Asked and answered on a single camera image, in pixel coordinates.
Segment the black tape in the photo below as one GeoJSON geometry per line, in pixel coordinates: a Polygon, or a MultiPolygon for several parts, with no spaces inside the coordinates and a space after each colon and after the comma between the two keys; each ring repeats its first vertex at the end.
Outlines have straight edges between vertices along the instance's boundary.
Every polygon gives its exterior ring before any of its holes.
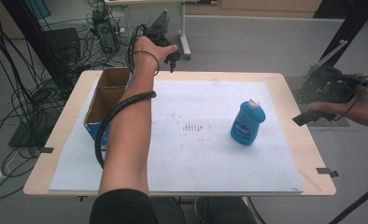
{"type": "Polygon", "coordinates": [[[331,171],[330,168],[316,168],[316,170],[318,171],[320,175],[330,175],[330,177],[339,176],[338,172],[331,171]]]}
{"type": "Polygon", "coordinates": [[[52,153],[53,151],[53,147],[42,147],[39,149],[39,152],[41,153],[52,153]]]}

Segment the metal stand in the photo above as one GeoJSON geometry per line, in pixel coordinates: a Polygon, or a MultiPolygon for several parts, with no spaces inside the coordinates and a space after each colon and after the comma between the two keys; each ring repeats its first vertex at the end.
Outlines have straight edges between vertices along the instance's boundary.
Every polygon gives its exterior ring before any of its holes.
{"type": "MultiPolygon", "coordinates": [[[[125,15],[125,20],[126,20],[126,26],[127,26],[129,36],[130,36],[132,34],[132,26],[130,22],[130,10],[129,10],[128,5],[122,5],[121,7],[123,8],[123,13],[125,15]]],[[[180,27],[180,30],[178,31],[179,33],[178,36],[180,37],[181,46],[183,48],[184,55],[188,57],[188,59],[190,59],[191,58],[190,46],[188,45],[187,37],[185,35],[185,9],[186,9],[186,4],[185,2],[182,2],[181,3],[181,27],[180,27]]]]}
{"type": "Polygon", "coordinates": [[[188,45],[187,36],[185,35],[185,2],[181,3],[181,30],[178,31],[181,41],[181,46],[184,51],[184,56],[191,59],[191,50],[190,46],[188,45]]]}
{"type": "Polygon", "coordinates": [[[320,59],[327,56],[331,51],[336,49],[340,45],[341,40],[346,40],[347,44],[341,48],[331,59],[326,62],[323,66],[334,67],[338,60],[344,54],[347,47],[350,45],[352,40],[359,33],[362,26],[368,20],[368,0],[358,1],[357,5],[352,9],[344,23],[342,23],[338,32],[335,34],[332,42],[326,48],[320,59]]]}

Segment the black device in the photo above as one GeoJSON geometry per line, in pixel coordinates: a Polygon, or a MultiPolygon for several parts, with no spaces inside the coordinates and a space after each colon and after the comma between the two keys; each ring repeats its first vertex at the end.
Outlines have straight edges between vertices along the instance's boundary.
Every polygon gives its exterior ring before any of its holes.
{"type": "MultiPolygon", "coordinates": [[[[296,92],[296,100],[299,104],[310,104],[313,102],[343,104],[352,99],[359,86],[368,88],[368,76],[343,75],[336,68],[321,67],[296,92]]],[[[320,118],[331,121],[335,117],[335,114],[308,110],[292,120],[298,126],[302,126],[307,122],[316,121],[320,118]]]]}
{"type": "Polygon", "coordinates": [[[75,28],[44,31],[44,36],[62,63],[79,61],[80,43],[75,28]]]}
{"type": "MultiPolygon", "coordinates": [[[[132,37],[129,41],[128,51],[127,51],[127,59],[128,59],[128,67],[131,72],[134,71],[133,65],[133,49],[134,49],[134,42],[135,38],[138,35],[138,31],[141,30],[144,36],[150,39],[156,46],[159,47],[167,47],[172,45],[170,41],[166,38],[167,33],[167,11],[163,11],[162,14],[158,17],[158,19],[151,24],[148,28],[145,24],[138,25],[132,34],[132,37]]],[[[175,52],[167,55],[164,63],[170,63],[170,72],[173,73],[176,67],[176,61],[179,61],[181,58],[181,53],[176,50],[175,52]]]]}
{"type": "Polygon", "coordinates": [[[106,17],[105,10],[94,10],[92,12],[92,21],[95,34],[102,47],[103,53],[112,53],[117,51],[118,39],[115,35],[110,20],[106,17]]]}

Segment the blue bottle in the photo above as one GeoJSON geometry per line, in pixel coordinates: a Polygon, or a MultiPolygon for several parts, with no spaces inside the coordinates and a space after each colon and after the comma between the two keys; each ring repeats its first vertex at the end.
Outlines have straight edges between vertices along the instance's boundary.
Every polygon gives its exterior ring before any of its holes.
{"type": "Polygon", "coordinates": [[[240,105],[240,111],[234,120],[231,137],[238,143],[250,146],[257,137],[260,124],[265,121],[265,113],[260,101],[251,98],[240,105]]]}

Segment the white paper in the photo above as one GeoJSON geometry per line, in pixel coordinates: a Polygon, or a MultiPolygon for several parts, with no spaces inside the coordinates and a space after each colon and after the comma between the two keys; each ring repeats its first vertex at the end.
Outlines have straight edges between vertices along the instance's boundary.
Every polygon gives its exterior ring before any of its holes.
{"type": "MultiPolygon", "coordinates": [[[[93,89],[59,159],[51,190],[98,190],[102,169],[82,125],[93,89]]],[[[149,190],[179,193],[300,193],[285,136],[263,82],[156,81],[149,190]],[[260,99],[266,120],[244,147],[230,136],[239,106],[260,99]]]]}

